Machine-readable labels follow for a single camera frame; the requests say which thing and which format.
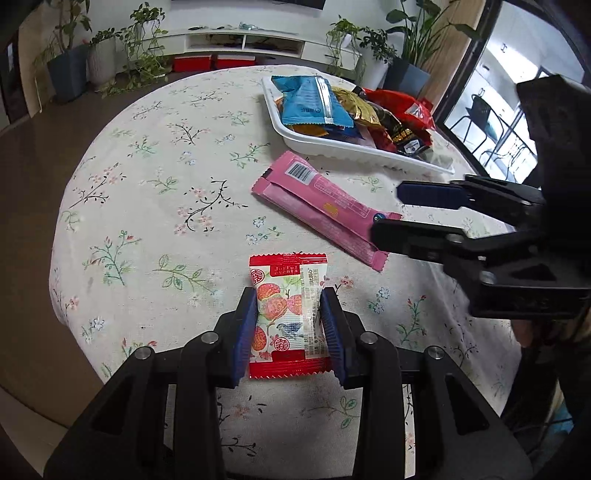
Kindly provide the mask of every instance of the red storage box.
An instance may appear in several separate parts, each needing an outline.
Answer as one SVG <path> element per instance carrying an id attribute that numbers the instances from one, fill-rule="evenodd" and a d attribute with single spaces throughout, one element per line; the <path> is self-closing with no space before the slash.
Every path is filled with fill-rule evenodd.
<path id="1" fill-rule="evenodd" d="M 255 57 L 242 55 L 218 55 L 215 61 L 216 69 L 232 69 L 235 67 L 252 67 Z"/>
<path id="2" fill-rule="evenodd" d="M 174 72 L 208 72 L 211 69 L 211 55 L 177 57 L 173 60 Z"/>

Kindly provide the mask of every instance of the lychee illustration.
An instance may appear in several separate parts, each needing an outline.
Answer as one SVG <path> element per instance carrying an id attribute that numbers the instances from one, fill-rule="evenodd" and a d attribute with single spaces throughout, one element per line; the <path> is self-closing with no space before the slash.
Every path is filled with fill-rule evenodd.
<path id="1" fill-rule="evenodd" d="M 252 338 L 252 349 L 255 352 L 263 350 L 267 346 L 267 336 L 261 327 L 255 328 L 255 336 Z"/>
<path id="2" fill-rule="evenodd" d="M 289 308 L 291 313 L 301 315 L 301 294 L 289 297 L 287 299 L 287 308 Z"/>
<path id="3" fill-rule="evenodd" d="M 267 320 L 275 321 L 287 311 L 287 301 L 281 295 L 268 297 L 262 304 L 262 314 Z"/>
<path id="4" fill-rule="evenodd" d="M 270 297 L 271 295 L 274 295 L 275 293 L 280 292 L 281 289 L 279 288 L 279 285 L 275 285 L 274 283 L 263 283 L 263 285 L 257 288 L 256 297 L 259 300 L 263 300 L 267 297 Z"/>

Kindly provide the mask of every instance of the white plastic tray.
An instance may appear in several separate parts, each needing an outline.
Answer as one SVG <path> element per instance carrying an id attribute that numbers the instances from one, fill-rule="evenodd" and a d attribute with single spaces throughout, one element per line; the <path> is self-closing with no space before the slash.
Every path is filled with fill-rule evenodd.
<path id="1" fill-rule="evenodd" d="M 287 147 L 302 155 L 323 155 L 325 157 L 353 160 L 385 167 L 403 168 L 404 170 L 416 173 L 454 173 L 453 166 L 443 168 L 397 153 L 296 133 L 281 123 L 275 100 L 281 98 L 283 94 L 273 85 L 271 77 L 263 77 L 261 83 L 273 128 L 283 137 Z"/>

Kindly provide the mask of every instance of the barcode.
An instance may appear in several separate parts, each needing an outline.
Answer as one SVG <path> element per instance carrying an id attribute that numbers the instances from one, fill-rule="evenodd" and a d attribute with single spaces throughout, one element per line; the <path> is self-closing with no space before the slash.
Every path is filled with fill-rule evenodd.
<path id="1" fill-rule="evenodd" d="M 305 165 L 301 164 L 300 162 L 292 163 L 289 170 L 285 172 L 290 177 L 299 180 L 305 185 L 309 185 L 312 179 L 314 178 L 314 174 L 316 171 L 312 170 L 311 168 L 306 167 Z"/>

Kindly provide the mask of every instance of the round table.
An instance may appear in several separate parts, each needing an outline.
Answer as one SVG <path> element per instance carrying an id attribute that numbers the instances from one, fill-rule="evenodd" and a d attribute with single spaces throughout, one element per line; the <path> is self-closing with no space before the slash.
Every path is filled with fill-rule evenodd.
<path id="1" fill-rule="evenodd" d="M 315 73 L 288 65 L 203 73 L 164 86 L 117 115 L 64 192 L 50 272 L 56 314 L 107 381 L 135 348 L 178 348 L 235 309 L 251 285 L 250 255 L 325 252 L 327 285 L 346 310 L 397 346 L 442 346 L 500 413 L 520 355 L 507 320 L 467 315 L 465 296 L 439 265 L 391 254 L 383 272 L 375 272 L 251 194 L 287 149 L 271 127 L 261 77 Z M 434 148 L 454 157 L 453 178 L 472 173 L 438 134 Z M 470 210 L 401 205 L 395 186 L 416 179 L 404 170 L 309 160 L 377 210 L 460 226 L 470 236 L 506 231 Z M 350 475 L 361 391 L 342 390 L 332 373 L 245 378 L 235 390 L 220 390 L 219 404 L 230 471 L 266 478 Z M 411 473 L 412 425 L 407 448 Z"/>

